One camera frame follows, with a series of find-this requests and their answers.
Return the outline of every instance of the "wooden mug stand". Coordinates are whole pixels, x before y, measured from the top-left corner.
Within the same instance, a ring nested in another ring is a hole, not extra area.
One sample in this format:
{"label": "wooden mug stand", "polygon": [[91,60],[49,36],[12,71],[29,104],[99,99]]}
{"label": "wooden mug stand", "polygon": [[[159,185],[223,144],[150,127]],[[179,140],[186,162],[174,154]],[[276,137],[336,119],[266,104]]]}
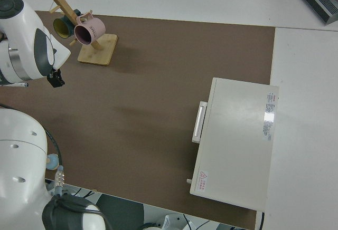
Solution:
{"label": "wooden mug stand", "polygon": [[[54,0],[57,6],[50,10],[54,13],[57,9],[61,9],[65,16],[72,22],[73,25],[77,25],[76,13],[66,2],[66,0]],[[70,45],[74,45],[77,39],[74,39]],[[108,65],[110,63],[112,53],[114,52],[117,43],[117,35],[104,34],[97,41],[92,42],[90,45],[82,45],[78,61],[82,63],[89,63],[95,65]]]}

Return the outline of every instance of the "pink mug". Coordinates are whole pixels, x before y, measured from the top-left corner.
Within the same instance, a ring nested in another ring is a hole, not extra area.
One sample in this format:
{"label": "pink mug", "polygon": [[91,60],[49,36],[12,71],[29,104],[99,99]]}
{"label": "pink mug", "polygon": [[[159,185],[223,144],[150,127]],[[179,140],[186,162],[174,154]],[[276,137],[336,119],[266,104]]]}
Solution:
{"label": "pink mug", "polygon": [[[88,16],[85,22],[82,17]],[[76,18],[78,25],[75,26],[74,35],[82,44],[91,44],[106,32],[106,27],[99,18],[94,18],[90,12],[87,12]]]}

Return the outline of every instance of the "mug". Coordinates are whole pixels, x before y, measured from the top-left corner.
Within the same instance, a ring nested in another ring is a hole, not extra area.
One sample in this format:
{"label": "mug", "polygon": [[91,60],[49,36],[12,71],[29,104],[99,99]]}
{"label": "mug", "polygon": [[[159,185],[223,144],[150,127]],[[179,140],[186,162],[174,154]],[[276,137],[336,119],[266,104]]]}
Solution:
{"label": "mug", "polygon": [[[81,15],[78,9],[75,9],[74,12],[76,13],[77,16]],[[75,26],[66,16],[55,19],[53,26],[54,26],[54,30],[57,33],[57,35],[62,37],[63,39],[66,39],[74,35]]]}
{"label": "mug", "polygon": [[[85,22],[82,17],[88,16]],[[77,40],[82,44],[91,44],[106,32],[106,27],[99,18],[94,18],[90,12],[76,18],[78,25],[75,26],[74,34]]]}

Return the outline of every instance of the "wooden base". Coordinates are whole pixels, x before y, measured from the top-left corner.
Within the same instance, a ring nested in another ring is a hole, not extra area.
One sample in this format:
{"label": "wooden base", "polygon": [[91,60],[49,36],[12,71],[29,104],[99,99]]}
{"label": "wooden base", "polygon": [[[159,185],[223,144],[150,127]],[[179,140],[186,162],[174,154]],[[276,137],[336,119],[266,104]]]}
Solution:
{"label": "wooden base", "polygon": [[117,42],[117,35],[104,34],[97,41],[104,49],[96,50],[91,45],[83,45],[78,61],[94,65],[109,65]]}

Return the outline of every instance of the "red warning triangle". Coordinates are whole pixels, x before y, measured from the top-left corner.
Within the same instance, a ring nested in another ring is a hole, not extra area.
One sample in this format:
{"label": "red warning triangle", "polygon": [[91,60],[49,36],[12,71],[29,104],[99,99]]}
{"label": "red warning triangle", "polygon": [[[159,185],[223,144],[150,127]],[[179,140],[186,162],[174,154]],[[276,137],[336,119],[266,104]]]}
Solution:
{"label": "red warning triangle", "polygon": [[205,177],[207,177],[207,175],[203,171],[201,171],[200,177],[201,177],[201,179],[204,179]]}

